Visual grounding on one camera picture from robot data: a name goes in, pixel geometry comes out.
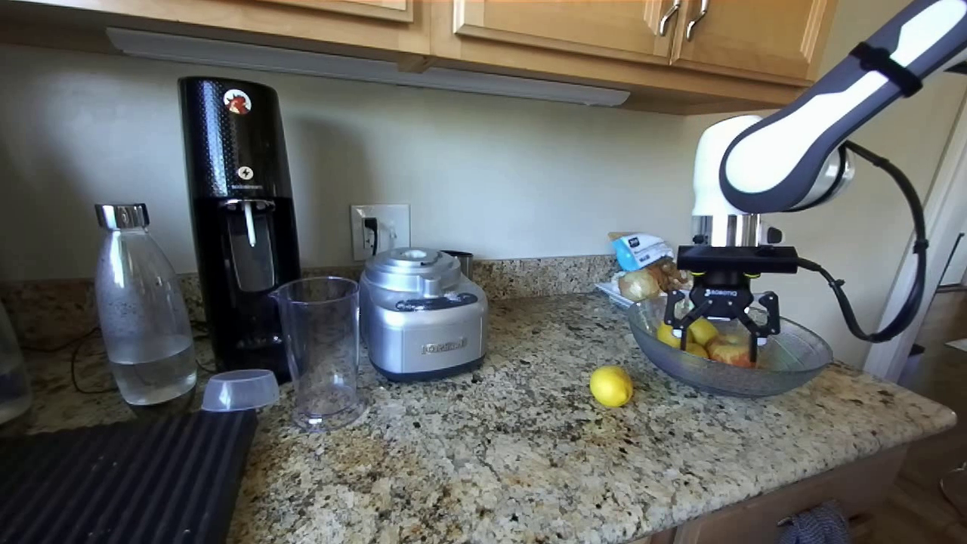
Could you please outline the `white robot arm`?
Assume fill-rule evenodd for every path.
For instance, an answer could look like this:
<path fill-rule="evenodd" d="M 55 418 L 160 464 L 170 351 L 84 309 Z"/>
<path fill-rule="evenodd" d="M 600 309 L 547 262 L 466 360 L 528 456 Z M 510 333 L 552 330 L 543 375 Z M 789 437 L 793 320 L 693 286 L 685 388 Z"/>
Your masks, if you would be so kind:
<path fill-rule="evenodd" d="M 852 133 L 898 97 L 920 92 L 935 69 L 952 69 L 963 47 L 967 0 L 914 0 L 787 109 L 728 119 L 702 133 L 693 206 L 699 232 L 677 247 L 677 267 L 693 276 L 693 286 L 673 289 L 664 306 L 664 322 L 677 333 L 679 351 L 688 346 L 688 330 L 699 320 L 731 320 L 746 330 L 749 355 L 758 355 L 758 344 L 781 333 L 781 299 L 749 289 L 749 277 L 762 273 L 818 273 L 863 342 L 888 342 L 910 325 L 926 297 L 926 211 L 910 177 L 855 144 Z M 878 333 L 860 325 L 831 273 L 772 242 L 758 227 L 762 213 L 827 201 L 850 177 L 852 154 L 894 177 L 916 230 L 910 297 Z"/>

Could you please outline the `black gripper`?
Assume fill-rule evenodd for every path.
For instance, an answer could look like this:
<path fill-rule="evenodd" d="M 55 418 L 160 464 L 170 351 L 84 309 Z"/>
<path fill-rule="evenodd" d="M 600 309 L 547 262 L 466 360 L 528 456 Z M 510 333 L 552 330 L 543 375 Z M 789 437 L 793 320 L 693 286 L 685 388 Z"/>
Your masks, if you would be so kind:
<path fill-rule="evenodd" d="M 699 315 L 740 315 L 749 360 L 758 360 L 758 346 L 781 333 L 781 297 L 774 289 L 753 294 L 746 273 L 696 273 L 688 297 L 679 289 L 664 297 L 662 320 L 679 351 L 699 346 L 693 309 Z"/>

